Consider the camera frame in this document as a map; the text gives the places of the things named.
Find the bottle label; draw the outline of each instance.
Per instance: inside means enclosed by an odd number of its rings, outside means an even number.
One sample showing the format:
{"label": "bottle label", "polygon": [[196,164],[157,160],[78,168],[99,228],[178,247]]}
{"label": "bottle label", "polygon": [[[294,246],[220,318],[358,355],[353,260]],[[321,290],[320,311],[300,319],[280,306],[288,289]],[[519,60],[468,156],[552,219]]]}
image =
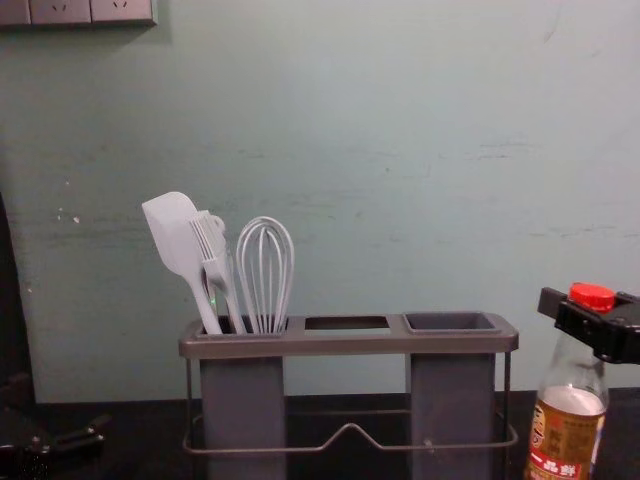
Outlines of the bottle label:
{"label": "bottle label", "polygon": [[574,415],[538,400],[529,438],[526,480],[588,480],[595,463],[604,412]]}

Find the white whisk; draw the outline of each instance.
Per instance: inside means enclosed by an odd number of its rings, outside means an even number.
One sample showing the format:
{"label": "white whisk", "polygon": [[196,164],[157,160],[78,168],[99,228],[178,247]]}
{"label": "white whisk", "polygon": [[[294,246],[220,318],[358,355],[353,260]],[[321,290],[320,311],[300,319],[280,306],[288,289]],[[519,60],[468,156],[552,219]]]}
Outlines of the white whisk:
{"label": "white whisk", "polygon": [[277,220],[254,218],[242,229],[236,264],[254,333],[284,328],[294,263],[291,235]]}

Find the wall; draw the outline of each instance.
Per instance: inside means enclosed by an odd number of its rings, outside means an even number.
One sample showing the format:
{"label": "wall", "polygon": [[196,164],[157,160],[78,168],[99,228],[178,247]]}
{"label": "wall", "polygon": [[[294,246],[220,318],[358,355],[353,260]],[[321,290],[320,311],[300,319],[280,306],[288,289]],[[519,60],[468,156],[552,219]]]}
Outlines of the wall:
{"label": "wall", "polygon": [[[541,287],[640,292],[639,1],[161,6],[147,32],[0,37],[0,186],[40,401],[183,395],[196,309],[140,210],[169,190],[232,235],[281,219],[294,312],[502,314],[518,389],[555,343]],[[305,362],[291,393],[404,388],[396,357]]]}

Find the kitchen utensil organizer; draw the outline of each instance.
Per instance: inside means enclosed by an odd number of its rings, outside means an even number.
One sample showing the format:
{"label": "kitchen utensil organizer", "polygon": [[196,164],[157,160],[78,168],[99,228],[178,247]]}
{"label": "kitchen utensil organizer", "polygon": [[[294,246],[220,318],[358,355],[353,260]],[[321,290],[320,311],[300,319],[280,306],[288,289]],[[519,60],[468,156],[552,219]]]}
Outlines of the kitchen utensil organizer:
{"label": "kitchen utensil organizer", "polygon": [[[356,431],[383,453],[407,452],[411,480],[490,480],[496,449],[502,449],[506,478],[508,447],[518,440],[509,424],[511,352],[517,348],[518,332],[502,317],[481,312],[290,317],[285,331],[272,335],[206,335],[194,322],[179,343],[187,366],[183,447],[208,457],[207,480],[286,480],[287,455],[322,454]],[[345,423],[321,445],[287,445],[283,358],[371,354],[406,355],[411,444],[383,444],[360,425]],[[501,413],[497,354],[505,359]],[[193,361],[200,366],[206,449],[194,444],[200,418],[192,409]]]}

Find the electrical outlet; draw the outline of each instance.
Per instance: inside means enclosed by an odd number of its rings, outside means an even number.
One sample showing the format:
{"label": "electrical outlet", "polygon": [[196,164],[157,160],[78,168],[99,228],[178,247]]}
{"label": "electrical outlet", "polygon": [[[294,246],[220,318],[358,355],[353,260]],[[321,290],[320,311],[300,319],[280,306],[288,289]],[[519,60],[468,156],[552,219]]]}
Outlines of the electrical outlet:
{"label": "electrical outlet", "polygon": [[34,25],[91,23],[89,0],[31,0]]}
{"label": "electrical outlet", "polygon": [[93,23],[143,23],[155,25],[152,0],[91,0]]}
{"label": "electrical outlet", "polygon": [[28,0],[0,0],[0,25],[14,26],[30,23]]}

